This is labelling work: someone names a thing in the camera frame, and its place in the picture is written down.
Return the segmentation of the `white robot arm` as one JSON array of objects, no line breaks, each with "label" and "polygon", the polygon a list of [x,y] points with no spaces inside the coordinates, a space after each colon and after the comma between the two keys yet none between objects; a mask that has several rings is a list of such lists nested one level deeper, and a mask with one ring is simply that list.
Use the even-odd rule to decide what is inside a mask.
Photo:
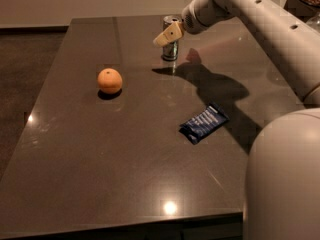
[{"label": "white robot arm", "polygon": [[284,83],[258,90],[271,114],[251,147],[243,240],[320,240],[319,34],[271,0],[193,0],[154,43],[164,47],[231,17],[251,33]]}]

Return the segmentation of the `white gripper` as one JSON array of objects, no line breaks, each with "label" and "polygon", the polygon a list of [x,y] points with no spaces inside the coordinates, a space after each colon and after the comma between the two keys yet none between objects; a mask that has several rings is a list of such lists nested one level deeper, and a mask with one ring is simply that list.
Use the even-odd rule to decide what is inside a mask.
[{"label": "white gripper", "polygon": [[214,0],[193,0],[183,9],[181,17],[183,24],[178,21],[170,24],[153,40],[155,46],[164,47],[181,39],[184,29],[193,35],[204,32],[218,22],[231,19],[232,15]]}]

